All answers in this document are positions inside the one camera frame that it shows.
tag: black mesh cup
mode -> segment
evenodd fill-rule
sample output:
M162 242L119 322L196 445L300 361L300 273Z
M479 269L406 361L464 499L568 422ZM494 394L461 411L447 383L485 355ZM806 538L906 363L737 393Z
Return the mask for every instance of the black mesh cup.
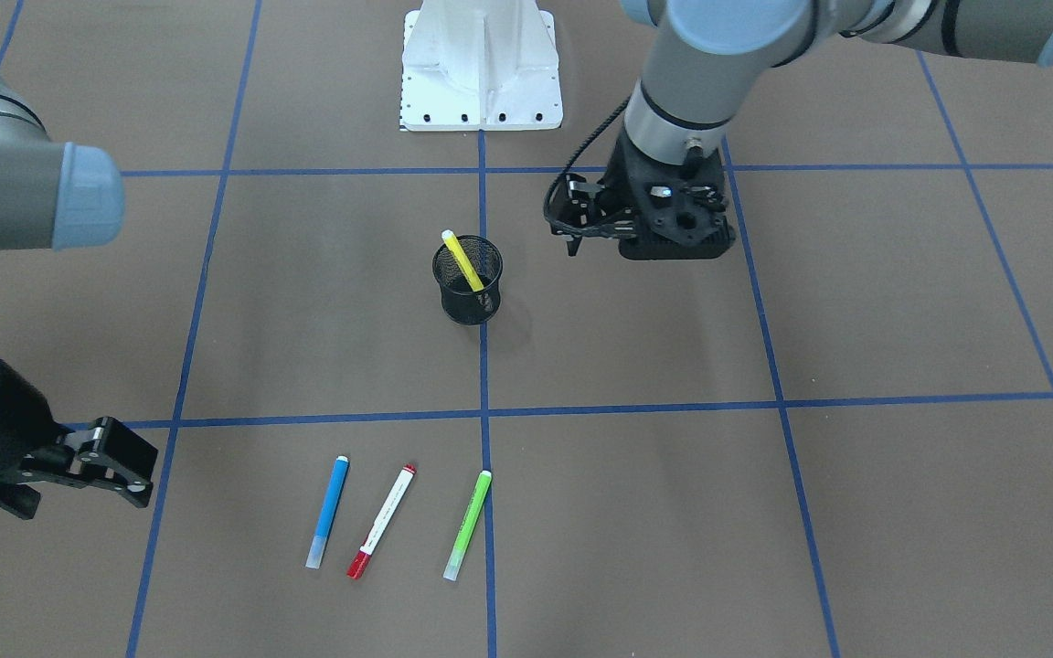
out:
M457 266L448 246L441 245L433 257L433 277L441 287L441 307L450 320L459 324L481 324L494 317L502 296L498 293L498 278L502 276L502 255L489 240L477 236L459 236L460 248L477 272L485 287L474 292L465 275Z

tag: black cable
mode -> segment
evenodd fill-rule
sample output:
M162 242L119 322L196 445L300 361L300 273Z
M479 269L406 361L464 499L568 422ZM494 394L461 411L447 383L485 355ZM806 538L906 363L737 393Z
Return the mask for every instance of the black cable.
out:
M605 131L607 128L609 128L610 125L612 125L612 121L617 120L617 117L619 117L620 114L623 113L623 108L625 107L628 107L628 99L624 99L617 108L612 109L611 115L607 117L605 120L603 120L603 123L599 124L599 127L594 129L592 134L588 136L588 139L584 139L584 142L582 142L582 144L580 144L579 147L576 148L576 153L572 155L572 159L569 159L568 163L563 165L563 171L560 171L559 176L556 176L555 180L551 182L551 187L548 188L547 196L543 197L543 217L544 219L547 219L548 224L553 225L553 227L556 227L563 233L571 234L572 236L593 235L593 231L589 231L589 228L592 227L580 228L577 225L564 224L564 222L556 220L554 217L552 217L551 199L552 197L555 197L555 191L558 191L559 183L563 182L564 177L567 177L569 174L572 173L572 166L579 159L579 156L584 154L584 151L588 149L588 146L591 146L593 145L593 142L596 142L596 139L603 134L603 131Z

